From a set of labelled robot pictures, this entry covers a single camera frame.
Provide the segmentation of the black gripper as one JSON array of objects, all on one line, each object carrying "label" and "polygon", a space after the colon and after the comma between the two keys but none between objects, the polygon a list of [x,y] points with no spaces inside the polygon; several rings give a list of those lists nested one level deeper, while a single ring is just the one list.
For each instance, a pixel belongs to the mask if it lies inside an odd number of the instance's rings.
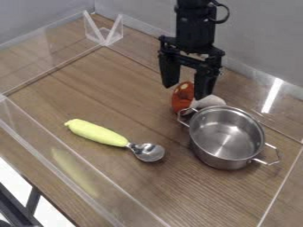
[{"label": "black gripper", "polygon": [[[186,55],[206,55],[208,62],[221,63],[224,51],[213,46],[214,27],[225,23],[225,18],[216,18],[220,5],[176,5],[174,36],[158,37],[158,65],[161,84],[170,88],[180,80],[180,64],[192,66],[197,61]],[[196,100],[212,94],[214,82],[220,74],[217,65],[201,64],[193,75],[193,97]]]}]

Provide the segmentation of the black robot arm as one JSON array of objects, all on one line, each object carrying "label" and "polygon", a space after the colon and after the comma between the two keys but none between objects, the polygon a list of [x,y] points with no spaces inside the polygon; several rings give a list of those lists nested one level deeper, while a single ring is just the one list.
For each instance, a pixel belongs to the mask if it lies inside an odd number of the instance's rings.
[{"label": "black robot arm", "polygon": [[224,51],[213,46],[214,25],[229,18],[229,9],[216,0],[177,0],[174,37],[158,37],[161,84],[170,88],[180,80],[181,66],[194,70],[193,97],[212,94],[221,70]]}]

